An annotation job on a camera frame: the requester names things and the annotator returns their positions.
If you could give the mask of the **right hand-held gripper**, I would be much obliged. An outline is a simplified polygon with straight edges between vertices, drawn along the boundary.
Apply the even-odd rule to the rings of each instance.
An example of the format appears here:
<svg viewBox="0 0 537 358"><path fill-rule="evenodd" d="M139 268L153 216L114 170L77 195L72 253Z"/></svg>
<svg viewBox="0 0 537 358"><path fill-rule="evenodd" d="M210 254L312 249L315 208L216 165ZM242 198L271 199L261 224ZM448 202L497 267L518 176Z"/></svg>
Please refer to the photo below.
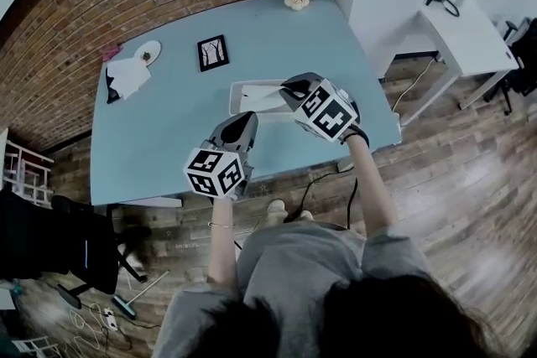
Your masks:
<svg viewBox="0 0 537 358"><path fill-rule="evenodd" d="M355 101L327 78L313 72L284 81L279 94L293 112L294 120L306 131L329 142L344 142L362 135Z"/></svg>

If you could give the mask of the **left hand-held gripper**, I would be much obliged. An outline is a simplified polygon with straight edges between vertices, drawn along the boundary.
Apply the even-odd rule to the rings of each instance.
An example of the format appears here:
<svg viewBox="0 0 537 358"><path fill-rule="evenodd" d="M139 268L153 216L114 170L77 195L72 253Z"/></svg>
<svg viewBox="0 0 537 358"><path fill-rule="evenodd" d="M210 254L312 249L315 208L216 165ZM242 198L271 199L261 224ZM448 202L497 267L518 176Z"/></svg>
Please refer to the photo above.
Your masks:
<svg viewBox="0 0 537 358"><path fill-rule="evenodd" d="M242 197L253 173L248 153L258 130L255 112L243 112L220 123L194 148L183 168L190 189L210 199Z"/></svg>

